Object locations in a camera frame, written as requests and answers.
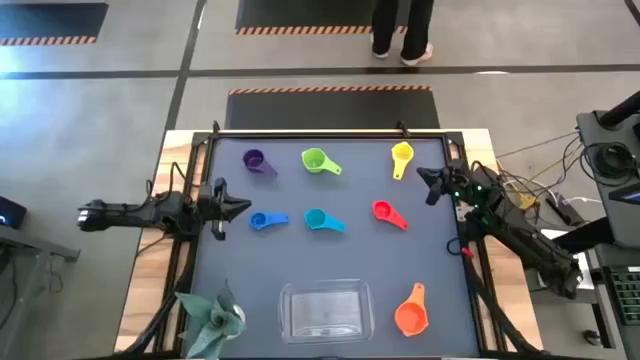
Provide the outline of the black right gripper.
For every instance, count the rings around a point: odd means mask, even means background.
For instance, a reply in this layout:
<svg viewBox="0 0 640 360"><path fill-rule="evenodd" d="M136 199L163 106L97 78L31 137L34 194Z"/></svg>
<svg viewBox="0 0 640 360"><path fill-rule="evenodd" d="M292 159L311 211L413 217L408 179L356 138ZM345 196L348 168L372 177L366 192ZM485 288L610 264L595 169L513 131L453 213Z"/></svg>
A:
<svg viewBox="0 0 640 360"><path fill-rule="evenodd" d="M442 187L444 193L457 200L467 203L480 202L481 185L461 169L445 168L443 182L437 180L442 177L442 169L418 167L417 173L424 181L435 181L429 186L429 193L426 198L427 205L435 205L438 202L442 196Z"/></svg>

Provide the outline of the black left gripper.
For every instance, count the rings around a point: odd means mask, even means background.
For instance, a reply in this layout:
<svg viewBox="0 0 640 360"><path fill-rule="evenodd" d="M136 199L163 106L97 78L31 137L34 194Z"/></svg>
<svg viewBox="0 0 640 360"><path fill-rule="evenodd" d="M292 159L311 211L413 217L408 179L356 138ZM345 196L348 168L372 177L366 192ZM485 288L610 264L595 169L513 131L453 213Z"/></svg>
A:
<svg viewBox="0 0 640 360"><path fill-rule="evenodd" d="M216 240L225 240L223 223L226 215L223 210L226 195L227 182L224 178L216 178L214 183L203 182L200 184L198 192L198 210L202 222L211 222L211 232ZM227 210L227 221L231 222L241 213L247 210L252 201L248 199L227 197L227 202L232 206Z"/></svg>

